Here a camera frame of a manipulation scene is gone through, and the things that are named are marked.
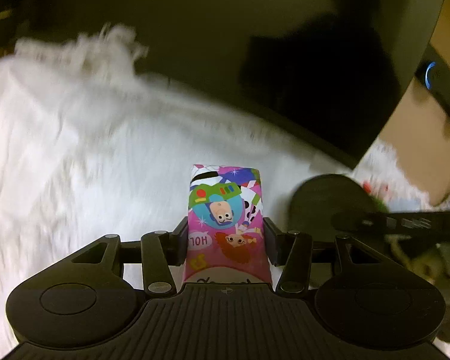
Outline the green lid glass jar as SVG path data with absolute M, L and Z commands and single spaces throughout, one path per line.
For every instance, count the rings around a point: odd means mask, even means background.
M 418 212 L 427 211 L 427 204 L 420 197 L 401 196 L 392 190 L 381 190 L 375 194 L 379 209 L 384 212 Z

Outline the black oval slipper sole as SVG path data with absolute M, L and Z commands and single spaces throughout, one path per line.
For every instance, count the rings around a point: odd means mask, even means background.
M 287 230 L 307 233 L 316 242 L 332 242 L 339 232 L 332 218 L 339 213 L 374 213 L 376 203 L 357 182 L 344 175 L 318 175 L 292 195 Z

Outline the dark sofa furniture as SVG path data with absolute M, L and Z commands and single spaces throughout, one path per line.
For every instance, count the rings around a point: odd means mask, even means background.
M 0 47 L 124 24 L 134 69 L 279 125 L 348 167 L 385 127 L 445 0 L 0 0 Z

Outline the white woven blanket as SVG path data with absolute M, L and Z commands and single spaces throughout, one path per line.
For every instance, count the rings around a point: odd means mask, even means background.
M 23 38 L 0 58 L 0 359 L 17 344 L 11 291 L 107 233 L 173 228 L 193 164 L 257 168 L 278 225 L 300 183 L 345 171 L 263 119 L 137 76 L 144 52 L 118 25 L 63 45 Z

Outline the pink cartoon tissue pack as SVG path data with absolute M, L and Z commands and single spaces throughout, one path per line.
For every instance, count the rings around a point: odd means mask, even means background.
M 188 194 L 185 283 L 271 283 L 259 170 L 195 164 Z

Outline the black power strip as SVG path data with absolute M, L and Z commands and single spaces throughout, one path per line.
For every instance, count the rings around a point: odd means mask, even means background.
M 424 51 L 415 77 L 450 118 L 450 67 L 431 44 Z

